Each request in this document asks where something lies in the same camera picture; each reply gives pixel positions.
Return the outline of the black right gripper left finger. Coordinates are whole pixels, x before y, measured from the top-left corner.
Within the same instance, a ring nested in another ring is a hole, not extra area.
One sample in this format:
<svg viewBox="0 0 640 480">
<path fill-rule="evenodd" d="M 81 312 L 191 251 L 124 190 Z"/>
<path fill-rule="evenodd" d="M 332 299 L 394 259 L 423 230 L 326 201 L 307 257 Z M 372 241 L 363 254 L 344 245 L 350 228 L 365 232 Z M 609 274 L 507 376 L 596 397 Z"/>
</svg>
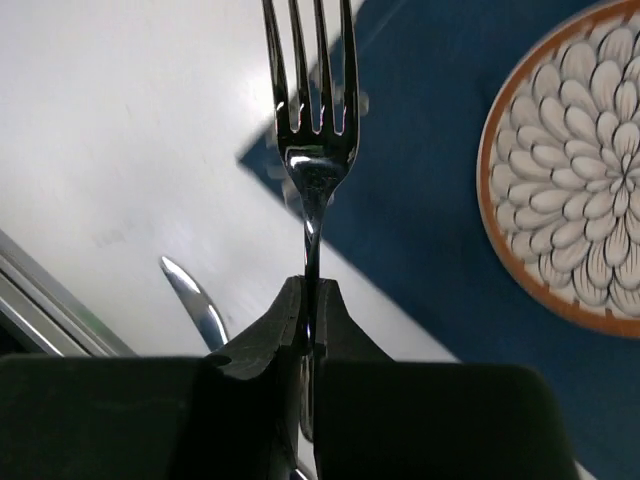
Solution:
<svg viewBox="0 0 640 480">
<path fill-rule="evenodd" d="M 204 357 L 1 361 L 5 479 L 286 479 L 297 464 L 303 280 Z"/>
</svg>

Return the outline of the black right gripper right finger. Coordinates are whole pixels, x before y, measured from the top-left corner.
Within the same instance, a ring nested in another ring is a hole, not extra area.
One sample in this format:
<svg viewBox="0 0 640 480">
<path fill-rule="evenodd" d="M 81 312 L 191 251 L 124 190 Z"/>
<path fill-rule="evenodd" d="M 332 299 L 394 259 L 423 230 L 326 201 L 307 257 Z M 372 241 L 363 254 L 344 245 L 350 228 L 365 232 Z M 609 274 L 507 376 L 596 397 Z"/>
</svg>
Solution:
<svg viewBox="0 0 640 480">
<path fill-rule="evenodd" d="M 574 479 L 552 392 L 518 365 L 392 360 L 338 284 L 317 307 L 314 457 L 322 479 Z"/>
</svg>

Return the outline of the silver table knife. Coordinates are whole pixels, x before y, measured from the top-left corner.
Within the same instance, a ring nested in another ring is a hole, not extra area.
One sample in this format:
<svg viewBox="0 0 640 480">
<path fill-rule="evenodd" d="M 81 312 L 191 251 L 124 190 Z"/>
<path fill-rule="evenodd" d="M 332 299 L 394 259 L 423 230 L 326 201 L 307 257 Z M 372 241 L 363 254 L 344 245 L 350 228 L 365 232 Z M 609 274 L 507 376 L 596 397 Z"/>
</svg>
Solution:
<svg viewBox="0 0 640 480">
<path fill-rule="evenodd" d="M 226 325 L 218 308 L 204 288 L 185 269 L 167 256 L 159 259 L 160 268 L 211 352 L 228 341 Z"/>
</svg>

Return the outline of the blue fish placemat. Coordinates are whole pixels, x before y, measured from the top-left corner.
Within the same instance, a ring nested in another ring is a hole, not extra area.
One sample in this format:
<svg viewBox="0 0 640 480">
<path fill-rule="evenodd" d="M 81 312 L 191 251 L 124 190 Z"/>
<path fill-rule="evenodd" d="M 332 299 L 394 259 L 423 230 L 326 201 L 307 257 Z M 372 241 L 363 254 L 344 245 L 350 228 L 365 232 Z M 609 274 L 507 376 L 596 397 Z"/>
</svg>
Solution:
<svg viewBox="0 0 640 480">
<path fill-rule="evenodd" d="M 639 344 L 560 319 L 503 268 L 476 196 L 502 82 L 581 1 L 367 1 L 356 20 L 361 142 L 324 239 L 456 357 L 550 383 L 580 463 L 639 475 Z"/>
</svg>

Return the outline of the silver fork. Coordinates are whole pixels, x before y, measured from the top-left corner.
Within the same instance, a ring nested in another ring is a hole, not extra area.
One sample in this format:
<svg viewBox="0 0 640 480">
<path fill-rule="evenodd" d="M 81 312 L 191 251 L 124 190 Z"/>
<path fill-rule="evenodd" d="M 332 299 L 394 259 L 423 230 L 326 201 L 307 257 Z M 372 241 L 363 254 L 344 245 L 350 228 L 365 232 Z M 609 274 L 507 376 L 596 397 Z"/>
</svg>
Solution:
<svg viewBox="0 0 640 480">
<path fill-rule="evenodd" d="M 329 200 L 355 162 L 360 141 L 360 99 L 354 19 L 351 3 L 340 2 L 343 46 L 342 129 L 335 126 L 334 95 L 323 3 L 315 1 L 315 32 L 319 71 L 319 125 L 312 120 L 312 101 L 304 39 L 296 1 L 290 1 L 292 39 L 297 75 L 297 113 L 289 102 L 284 58 L 273 3 L 262 3 L 274 101 L 277 147 L 283 166 L 301 198 L 304 228 L 304 281 L 307 310 L 301 331 L 300 429 L 314 440 L 314 374 L 321 232 Z"/>
</svg>

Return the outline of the patterned ceramic plate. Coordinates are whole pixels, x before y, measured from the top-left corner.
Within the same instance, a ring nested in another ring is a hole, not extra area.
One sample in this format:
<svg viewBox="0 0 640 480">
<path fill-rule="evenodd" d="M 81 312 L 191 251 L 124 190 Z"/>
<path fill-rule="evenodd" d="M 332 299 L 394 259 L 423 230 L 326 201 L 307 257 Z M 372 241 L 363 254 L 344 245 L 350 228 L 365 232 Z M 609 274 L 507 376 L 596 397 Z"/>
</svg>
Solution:
<svg viewBox="0 0 640 480">
<path fill-rule="evenodd" d="M 487 115 L 476 190 L 512 278 L 565 320 L 639 335 L 639 5 L 604 1 L 534 45 Z"/>
</svg>

